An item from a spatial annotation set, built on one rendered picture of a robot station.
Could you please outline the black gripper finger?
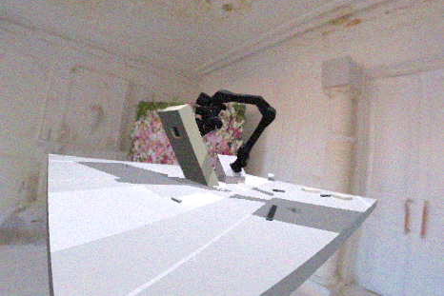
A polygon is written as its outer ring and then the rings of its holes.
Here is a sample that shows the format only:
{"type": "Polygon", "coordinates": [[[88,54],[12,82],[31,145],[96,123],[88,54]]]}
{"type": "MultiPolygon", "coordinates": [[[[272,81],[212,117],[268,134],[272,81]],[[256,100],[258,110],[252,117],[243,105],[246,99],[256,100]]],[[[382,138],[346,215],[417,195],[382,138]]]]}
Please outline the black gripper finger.
{"type": "Polygon", "coordinates": [[[197,121],[195,121],[196,122],[196,124],[197,124],[197,126],[198,126],[198,129],[199,129],[199,131],[201,132],[202,131],[202,126],[197,122],[197,121]]]}
{"type": "Polygon", "coordinates": [[[209,122],[209,121],[205,121],[205,126],[203,127],[202,131],[201,131],[201,137],[206,135],[207,133],[213,131],[215,129],[215,127],[209,122]]]}

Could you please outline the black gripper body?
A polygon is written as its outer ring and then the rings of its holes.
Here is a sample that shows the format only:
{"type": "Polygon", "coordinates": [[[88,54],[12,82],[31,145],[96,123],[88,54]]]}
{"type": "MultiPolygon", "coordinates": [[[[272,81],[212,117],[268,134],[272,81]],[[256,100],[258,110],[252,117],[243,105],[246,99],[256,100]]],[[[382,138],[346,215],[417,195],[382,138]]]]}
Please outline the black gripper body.
{"type": "MultiPolygon", "coordinates": [[[[212,109],[212,108],[209,108],[209,109],[212,109]]],[[[199,118],[194,118],[194,119],[202,126],[202,128],[205,125],[205,121],[209,121],[216,128],[222,128],[223,123],[220,121],[220,119],[218,118],[217,115],[218,115],[218,112],[215,109],[212,109],[212,114],[211,114],[210,118],[203,116],[203,117],[201,117],[202,120],[200,120],[199,118]]]]}

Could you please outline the dark grey flat bar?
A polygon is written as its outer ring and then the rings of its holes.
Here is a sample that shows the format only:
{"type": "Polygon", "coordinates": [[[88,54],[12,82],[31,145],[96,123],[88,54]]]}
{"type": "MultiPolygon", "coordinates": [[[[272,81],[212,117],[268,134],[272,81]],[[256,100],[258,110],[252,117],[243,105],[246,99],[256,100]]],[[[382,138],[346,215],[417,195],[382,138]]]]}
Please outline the dark grey flat bar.
{"type": "Polygon", "coordinates": [[[272,220],[272,217],[274,216],[276,209],[277,209],[277,206],[272,205],[272,208],[271,208],[266,220],[270,220],[270,221],[272,220]]]}

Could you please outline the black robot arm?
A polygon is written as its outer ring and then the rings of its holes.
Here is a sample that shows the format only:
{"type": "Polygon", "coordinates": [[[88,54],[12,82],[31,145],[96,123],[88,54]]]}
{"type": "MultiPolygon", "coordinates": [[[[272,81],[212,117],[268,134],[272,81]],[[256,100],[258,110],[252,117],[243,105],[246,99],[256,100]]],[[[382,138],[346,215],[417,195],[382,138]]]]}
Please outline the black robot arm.
{"type": "Polygon", "coordinates": [[[202,91],[195,102],[201,107],[196,107],[195,114],[199,114],[201,117],[206,116],[210,118],[212,109],[215,109],[219,114],[221,109],[226,110],[227,108],[226,104],[222,103],[229,102],[257,105],[260,112],[263,114],[261,122],[253,132],[248,142],[246,144],[242,143],[241,147],[239,147],[238,151],[236,152],[237,159],[230,164],[234,173],[238,173],[243,171],[242,168],[247,166],[250,160],[249,154],[252,147],[265,128],[274,120],[276,110],[275,108],[271,107],[260,95],[234,93],[226,89],[220,89],[213,96],[210,96],[202,91]],[[212,109],[209,109],[209,107],[212,109]]]}

